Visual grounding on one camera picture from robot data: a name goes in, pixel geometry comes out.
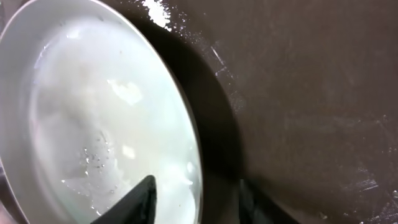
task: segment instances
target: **wet surface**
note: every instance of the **wet surface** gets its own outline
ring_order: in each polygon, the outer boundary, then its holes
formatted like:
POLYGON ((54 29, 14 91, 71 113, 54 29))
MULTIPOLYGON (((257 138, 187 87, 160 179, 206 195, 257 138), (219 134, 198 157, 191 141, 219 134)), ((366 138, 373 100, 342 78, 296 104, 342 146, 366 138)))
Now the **wet surface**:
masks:
POLYGON ((300 223, 398 222, 397 1, 105 3, 185 90, 202 223, 239 222, 240 178, 300 223))

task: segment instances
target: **water droplet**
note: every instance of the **water droplet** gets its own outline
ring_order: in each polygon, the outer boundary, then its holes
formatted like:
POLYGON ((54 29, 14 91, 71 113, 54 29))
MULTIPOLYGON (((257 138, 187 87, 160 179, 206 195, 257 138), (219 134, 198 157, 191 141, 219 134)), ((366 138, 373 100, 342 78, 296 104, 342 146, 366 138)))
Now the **water droplet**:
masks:
POLYGON ((323 219, 323 220, 328 218, 328 216, 323 214, 322 212, 319 213, 319 217, 321 217, 321 219, 323 219))

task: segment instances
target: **white stain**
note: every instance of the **white stain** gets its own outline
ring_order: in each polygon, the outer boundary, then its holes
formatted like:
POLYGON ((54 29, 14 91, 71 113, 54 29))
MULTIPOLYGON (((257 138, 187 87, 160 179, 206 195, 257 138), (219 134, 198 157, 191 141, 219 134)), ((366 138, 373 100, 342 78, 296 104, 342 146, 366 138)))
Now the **white stain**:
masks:
POLYGON ((142 5, 148 7, 148 15, 154 23, 168 31, 172 30, 171 27, 167 26, 170 23, 169 8, 164 6, 162 0, 145 0, 142 5))

